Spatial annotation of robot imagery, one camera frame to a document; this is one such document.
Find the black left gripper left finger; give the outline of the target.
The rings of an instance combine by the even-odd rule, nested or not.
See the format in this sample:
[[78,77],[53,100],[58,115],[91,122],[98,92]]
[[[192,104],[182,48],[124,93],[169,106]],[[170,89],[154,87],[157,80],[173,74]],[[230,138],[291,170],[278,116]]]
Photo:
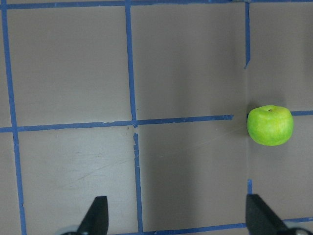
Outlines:
[[79,235],[106,235],[108,228],[109,212],[107,197],[97,196],[76,232]]

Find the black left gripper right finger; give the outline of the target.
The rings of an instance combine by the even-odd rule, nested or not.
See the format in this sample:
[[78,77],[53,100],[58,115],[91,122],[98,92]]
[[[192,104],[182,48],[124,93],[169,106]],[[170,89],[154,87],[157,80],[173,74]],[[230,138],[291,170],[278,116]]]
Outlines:
[[286,224],[258,194],[246,196],[245,219],[250,235],[279,235],[288,230]]

